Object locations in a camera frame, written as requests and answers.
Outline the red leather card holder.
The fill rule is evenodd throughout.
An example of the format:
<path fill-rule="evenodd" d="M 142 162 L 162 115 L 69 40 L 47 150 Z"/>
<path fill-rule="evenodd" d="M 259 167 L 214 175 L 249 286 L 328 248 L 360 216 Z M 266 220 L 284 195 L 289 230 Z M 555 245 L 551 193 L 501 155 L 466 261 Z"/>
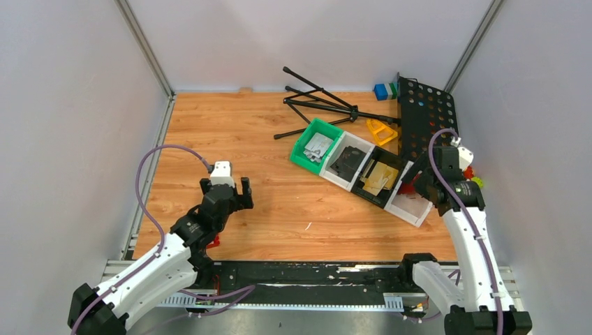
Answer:
<path fill-rule="evenodd" d="M 413 194 L 413 193 L 415 193 L 415 187 L 414 187 L 412 181 L 410 181 L 408 183 L 402 183 L 399 190 L 398 190 L 398 194 Z"/>

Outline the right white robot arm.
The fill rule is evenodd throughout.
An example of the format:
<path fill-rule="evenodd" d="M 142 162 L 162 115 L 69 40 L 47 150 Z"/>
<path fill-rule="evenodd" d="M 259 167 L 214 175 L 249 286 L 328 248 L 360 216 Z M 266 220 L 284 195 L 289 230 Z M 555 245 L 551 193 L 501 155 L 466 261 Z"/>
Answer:
<path fill-rule="evenodd" d="M 528 334 L 530 314 L 519 311 L 497 266 L 488 238 L 480 187 L 465 178 L 464 148 L 434 147 L 411 168 L 415 190 L 438 210 L 452 238 L 463 286 L 444 273 L 430 253 L 407 253 L 399 282 L 422 289 L 444 317 L 446 334 Z"/>

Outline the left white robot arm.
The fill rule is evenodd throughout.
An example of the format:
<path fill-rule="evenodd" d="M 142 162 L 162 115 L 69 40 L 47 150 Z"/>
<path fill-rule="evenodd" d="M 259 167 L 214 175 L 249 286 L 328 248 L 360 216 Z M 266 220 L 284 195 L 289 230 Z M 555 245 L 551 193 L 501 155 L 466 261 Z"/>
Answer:
<path fill-rule="evenodd" d="M 182 216 L 153 249 L 111 279 L 75 290 L 68 314 L 72 334 L 126 334 L 146 313 L 174 293 L 214 279 L 207 246 L 229 216 L 253 208 L 249 178 L 236 186 L 202 179 L 202 202 Z"/>

